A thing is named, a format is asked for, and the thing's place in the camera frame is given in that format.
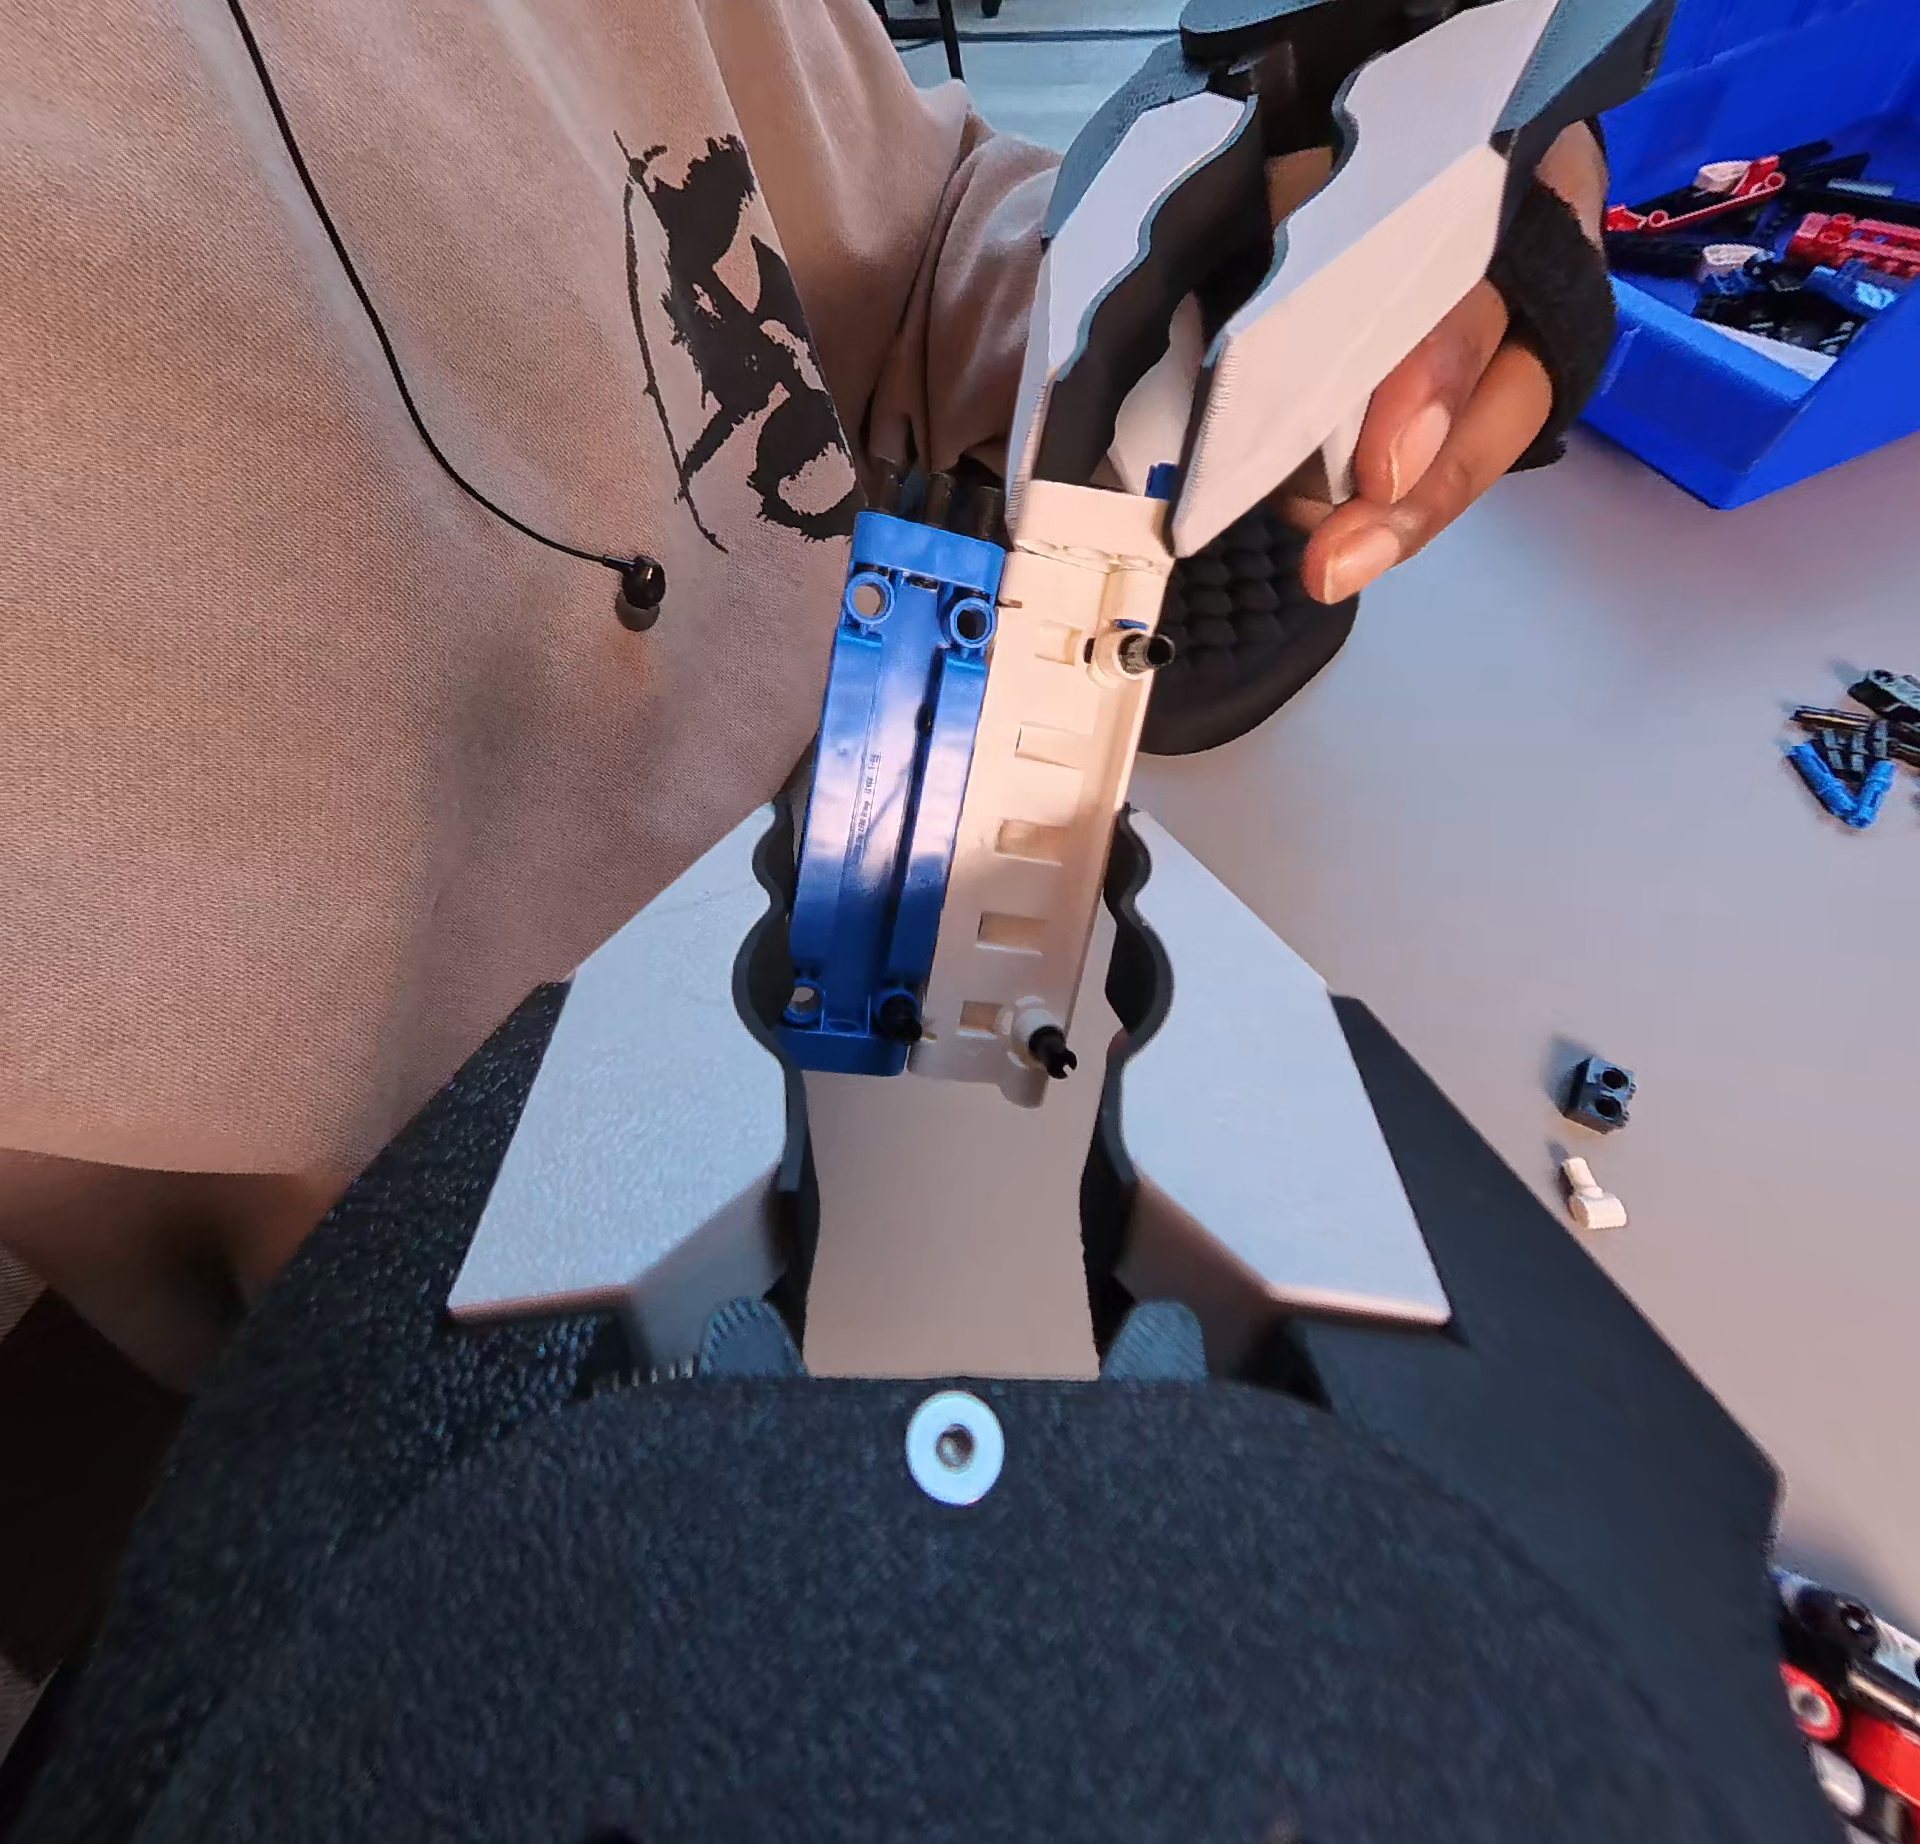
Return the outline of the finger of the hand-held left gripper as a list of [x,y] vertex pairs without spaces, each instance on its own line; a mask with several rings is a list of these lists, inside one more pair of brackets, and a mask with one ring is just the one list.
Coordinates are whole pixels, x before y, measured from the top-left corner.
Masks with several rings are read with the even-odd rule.
[[1206,92],[1142,111],[1044,248],[1008,487],[1090,484],[1169,343],[1200,369],[1198,294],[1255,242],[1272,242],[1259,102]]
[[1277,227],[1267,279],[1203,365],[1169,526],[1179,556],[1306,464],[1332,504],[1353,497],[1373,393],[1492,260],[1507,184],[1493,133],[1558,7],[1484,2],[1348,81],[1341,162]]

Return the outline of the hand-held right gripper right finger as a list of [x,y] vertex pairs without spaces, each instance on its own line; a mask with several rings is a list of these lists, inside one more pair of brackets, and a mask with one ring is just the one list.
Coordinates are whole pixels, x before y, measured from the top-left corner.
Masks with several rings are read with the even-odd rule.
[[1107,902],[1120,1034],[1088,1172],[1117,1182],[1117,1285],[1189,1308],[1214,1368],[1247,1368],[1287,1315],[1446,1327],[1325,978],[1140,809]]

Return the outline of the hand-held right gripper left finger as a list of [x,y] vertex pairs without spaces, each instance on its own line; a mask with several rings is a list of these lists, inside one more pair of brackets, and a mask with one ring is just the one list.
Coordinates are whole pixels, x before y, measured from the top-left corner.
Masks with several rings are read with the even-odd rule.
[[792,825],[785,804],[748,813],[584,959],[450,1287],[454,1321],[615,1313],[666,1367],[780,1281],[804,1096],[751,971]]

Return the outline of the blue and white lego assembly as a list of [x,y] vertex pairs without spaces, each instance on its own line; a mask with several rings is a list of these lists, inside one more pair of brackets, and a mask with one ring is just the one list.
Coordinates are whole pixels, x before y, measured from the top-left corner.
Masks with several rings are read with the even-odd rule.
[[978,489],[954,529],[867,510],[826,688],[787,924],[787,1056],[985,1083],[1037,1108],[1069,1041],[1140,749],[1177,464],[1140,493],[1035,484],[1018,535]]

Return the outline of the person's left forearm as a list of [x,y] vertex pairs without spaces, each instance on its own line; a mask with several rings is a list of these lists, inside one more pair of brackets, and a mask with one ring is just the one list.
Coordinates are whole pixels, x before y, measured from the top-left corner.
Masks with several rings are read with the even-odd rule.
[[932,102],[963,113],[959,152],[878,366],[861,456],[870,473],[975,459],[1003,476],[1060,157],[995,130],[959,86]]

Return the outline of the assorted red black lego parts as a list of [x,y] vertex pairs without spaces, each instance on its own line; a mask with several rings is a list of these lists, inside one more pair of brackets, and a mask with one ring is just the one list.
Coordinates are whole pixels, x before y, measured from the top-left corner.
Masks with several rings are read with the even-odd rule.
[[1665,284],[1694,320],[1822,371],[1915,289],[1918,202],[1868,152],[1816,142],[1611,204],[1600,239],[1613,272]]

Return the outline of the pile of blue black lego pins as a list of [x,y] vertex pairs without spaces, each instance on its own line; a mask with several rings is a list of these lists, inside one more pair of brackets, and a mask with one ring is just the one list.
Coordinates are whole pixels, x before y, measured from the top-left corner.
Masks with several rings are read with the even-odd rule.
[[1846,705],[1798,705],[1787,762],[1816,804],[1847,832],[1877,823],[1898,776],[1918,776],[1918,677],[1866,670]]

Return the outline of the lego car chassis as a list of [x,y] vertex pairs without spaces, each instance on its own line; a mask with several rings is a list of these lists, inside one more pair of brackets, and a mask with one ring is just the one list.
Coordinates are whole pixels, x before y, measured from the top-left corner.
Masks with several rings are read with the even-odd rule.
[[1783,1681],[1808,1763],[1849,1839],[1918,1839],[1918,1641],[1849,1591],[1783,1566]]

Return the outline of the person's left hand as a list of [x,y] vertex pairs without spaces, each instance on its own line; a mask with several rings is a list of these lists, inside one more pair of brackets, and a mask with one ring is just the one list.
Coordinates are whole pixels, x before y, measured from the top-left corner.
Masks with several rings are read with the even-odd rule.
[[1306,594],[1337,607],[1411,561],[1529,456],[1544,456],[1596,388],[1617,335],[1603,260],[1610,161],[1596,121],[1539,162],[1532,224],[1379,386],[1353,497],[1287,502],[1308,534]]

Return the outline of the tagged blue plastic bin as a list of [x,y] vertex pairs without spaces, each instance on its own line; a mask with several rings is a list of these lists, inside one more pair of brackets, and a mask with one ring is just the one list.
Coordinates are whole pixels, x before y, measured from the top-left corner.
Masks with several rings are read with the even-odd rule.
[[[1654,81],[1603,118],[1613,192],[1829,144],[1915,204],[1918,0],[1680,0]],[[1694,316],[1698,281],[1621,269],[1619,343],[1587,421],[1694,497],[1735,508],[1918,426],[1915,295],[1807,374]]]

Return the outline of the person's beige sweatshirt torso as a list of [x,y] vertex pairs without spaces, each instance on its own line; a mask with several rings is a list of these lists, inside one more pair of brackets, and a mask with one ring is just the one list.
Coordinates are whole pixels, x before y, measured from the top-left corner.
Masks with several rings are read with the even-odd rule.
[[934,92],[863,0],[5,0],[5,1247],[170,1389],[804,749]]

